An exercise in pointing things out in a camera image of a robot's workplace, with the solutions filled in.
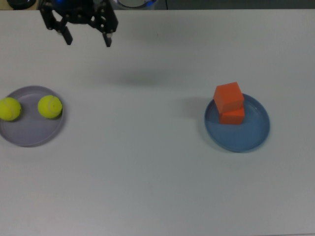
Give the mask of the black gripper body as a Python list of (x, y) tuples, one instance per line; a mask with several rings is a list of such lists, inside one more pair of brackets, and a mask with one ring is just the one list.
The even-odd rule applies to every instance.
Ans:
[(97, 4), (93, 0), (54, 0), (53, 9), (61, 16), (60, 24), (97, 24)]

